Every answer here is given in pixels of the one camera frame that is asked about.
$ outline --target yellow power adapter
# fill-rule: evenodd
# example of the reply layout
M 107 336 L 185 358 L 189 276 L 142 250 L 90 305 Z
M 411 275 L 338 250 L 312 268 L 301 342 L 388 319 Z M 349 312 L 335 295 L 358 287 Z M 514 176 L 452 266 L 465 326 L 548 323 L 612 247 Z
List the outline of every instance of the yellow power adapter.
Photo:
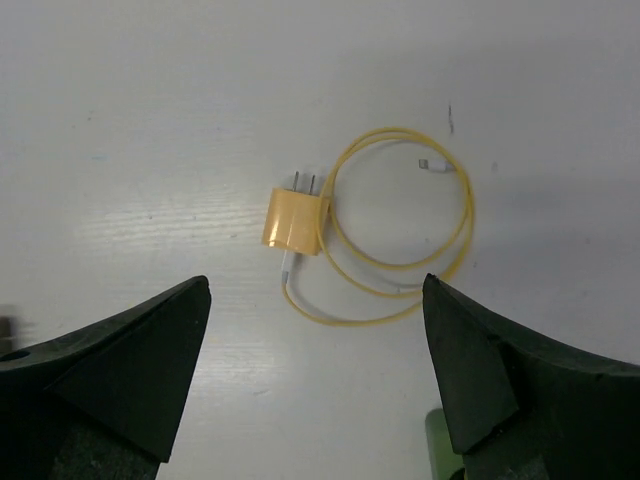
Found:
M 298 192 L 300 172 L 296 172 L 293 189 L 274 188 L 262 232 L 262 243 L 303 255 L 317 255 L 320 243 L 316 233 L 316 218 L 327 218 L 329 199 L 314 195 L 315 175 L 308 193 Z

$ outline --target white cable end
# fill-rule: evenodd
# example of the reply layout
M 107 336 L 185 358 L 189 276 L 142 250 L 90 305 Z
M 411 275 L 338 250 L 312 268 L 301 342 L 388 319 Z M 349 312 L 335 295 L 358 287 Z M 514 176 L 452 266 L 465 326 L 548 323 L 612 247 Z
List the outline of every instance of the white cable end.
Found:
M 421 158 L 418 160 L 418 165 L 423 170 L 429 170 L 434 173 L 449 173 L 455 172 L 456 167 L 453 163 L 445 160 L 444 158 L 434 158 L 431 160 L 427 160 L 426 158 Z
M 293 264 L 296 260 L 296 253 L 285 250 L 282 257 L 282 284 L 286 285 L 289 281 L 289 273 L 293 270 Z

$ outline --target green object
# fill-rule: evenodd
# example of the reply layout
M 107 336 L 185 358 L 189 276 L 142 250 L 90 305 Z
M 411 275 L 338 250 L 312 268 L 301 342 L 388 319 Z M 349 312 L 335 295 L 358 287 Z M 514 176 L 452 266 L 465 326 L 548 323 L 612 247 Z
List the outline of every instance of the green object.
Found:
M 425 421 L 429 461 L 433 480 L 449 480 L 454 473 L 464 468 L 462 456 L 453 453 L 449 429 L 441 408 L 432 410 Z

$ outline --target yellow cable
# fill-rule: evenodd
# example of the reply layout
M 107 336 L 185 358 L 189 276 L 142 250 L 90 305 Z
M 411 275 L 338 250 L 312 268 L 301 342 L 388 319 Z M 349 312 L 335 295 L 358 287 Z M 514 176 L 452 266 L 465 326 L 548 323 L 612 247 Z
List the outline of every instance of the yellow cable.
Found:
M 417 262 L 412 262 L 412 263 L 402 264 L 402 265 L 380 262 L 375 258 L 372 258 L 371 256 L 365 254 L 360 249 L 358 249 L 358 247 L 356 247 L 345 235 L 344 231 L 342 230 L 342 227 L 340 226 L 340 222 L 338 221 L 338 217 L 336 216 L 336 209 L 333 208 L 335 182 L 336 182 L 336 177 L 338 176 L 338 172 L 340 171 L 340 168 L 342 168 L 342 166 L 353 155 L 360 152 L 361 150 L 369 147 L 370 145 L 373 145 L 374 143 L 388 142 L 388 141 L 405 141 L 405 142 L 417 143 L 438 152 L 449 163 L 451 163 L 455 167 L 455 172 L 462 185 L 462 192 L 464 196 L 464 208 L 462 211 L 460 221 L 458 222 L 457 226 L 454 228 L 448 240 L 444 242 L 444 244 L 442 244 L 442 246 L 439 247 L 435 252 L 433 252 L 431 255 L 427 256 L 426 258 L 419 260 Z M 473 229 L 475 226 L 475 200 L 473 197 L 473 189 L 471 187 L 471 181 L 469 180 L 469 176 L 467 175 L 467 172 L 464 169 L 464 167 L 442 145 L 440 145 L 438 142 L 428 137 L 427 135 L 420 133 L 416 130 L 411 130 L 409 128 L 402 128 L 402 127 L 378 128 L 376 130 L 371 130 L 370 132 L 367 132 L 364 135 L 356 138 L 353 141 L 353 143 L 349 145 L 349 147 L 347 147 L 347 149 L 338 158 L 338 161 L 336 162 L 335 166 L 329 173 L 329 176 L 327 177 L 327 180 L 325 181 L 324 186 L 322 187 L 322 191 L 320 192 L 320 197 L 326 197 L 329 199 L 329 204 L 330 204 L 329 215 L 331 217 L 331 223 L 335 228 L 340 241 L 349 249 L 349 251 L 355 257 L 359 258 L 363 262 L 368 263 L 369 265 L 372 265 L 380 269 L 405 271 L 413 268 L 423 267 L 429 262 L 432 262 L 437 258 L 439 258 L 440 256 L 442 256 L 443 253 L 445 253 L 449 248 L 451 248 L 454 245 L 454 243 L 460 236 L 460 233 L 464 231 L 465 233 L 464 233 L 462 246 L 460 247 L 460 250 L 458 251 L 453 261 L 449 264 L 449 266 L 439 274 L 439 277 L 442 278 L 443 280 L 450 280 L 453 277 L 453 275 L 456 273 L 458 268 L 460 268 L 462 261 L 466 257 L 471 247 L 471 239 L 473 237 Z M 379 290 L 375 290 L 371 287 L 368 287 L 367 285 L 364 285 L 358 282 L 357 280 L 355 280 L 353 277 L 351 277 L 342 268 L 340 268 L 340 266 L 336 263 L 333 256 L 331 255 L 331 253 L 329 253 L 329 250 L 324 241 L 324 238 L 322 238 L 322 228 L 321 228 L 321 222 L 323 220 L 322 217 L 323 217 L 322 212 L 319 210 L 318 215 L 316 216 L 316 219 L 315 219 L 315 230 L 316 230 L 316 234 L 318 235 L 318 242 L 320 243 L 320 247 L 322 248 L 322 251 L 326 255 L 327 260 L 329 260 L 329 263 L 331 264 L 331 266 L 347 282 L 349 282 L 351 285 L 354 285 L 355 287 L 358 287 L 360 290 L 370 293 L 371 295 L 375 295 L 377 297 L 401 299 L 401 298 L 416 297 L 422 294 L 421 290 L 411 290 L 408 292 L 401 292 L 401 293 L 381 292 Z M 373 320 L 333 320 L 333 319 L 319 317 L 303 310 L 300 306 L 298 306 L 293 301 L 293 299 L 289 295 L 286 283 L 282 284 L 282 293 L 285 299 L 287 300 L 287 302 L 302 316 L 308 318 L 313 322 L 320 323 L 322 325 L 332 326 L 332 327 L 366 327 L 366 326 L 391 323 L 411 315 L 413 312 L 415 312 L 422 306 L 422 302 L 420 301 L 396 314 L 389 315 L 386 317 L 376 318 Z

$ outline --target white surface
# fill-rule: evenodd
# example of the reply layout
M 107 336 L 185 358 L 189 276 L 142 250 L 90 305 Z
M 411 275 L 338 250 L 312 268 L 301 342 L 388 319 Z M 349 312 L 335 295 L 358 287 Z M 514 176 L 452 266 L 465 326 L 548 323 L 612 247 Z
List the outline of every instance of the white surface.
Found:
M 161 479 L 429 478 L 420 316 L 296 316 L 259 244 L 270 190 L 370 128 L 425 131 L 477 194 L 454 284 L 640 362 L 639 15 L 634 0 L 5 0 L 0 303 L 37 342 L 206 274 L 209 329 Z M 426 253 L 456 212 L 453 180 L 420 156 L 371 152 L 340 185 L 348 231 L 388 260 Z M 298 288 L 329 313 L 396 307 L 322 257 Z

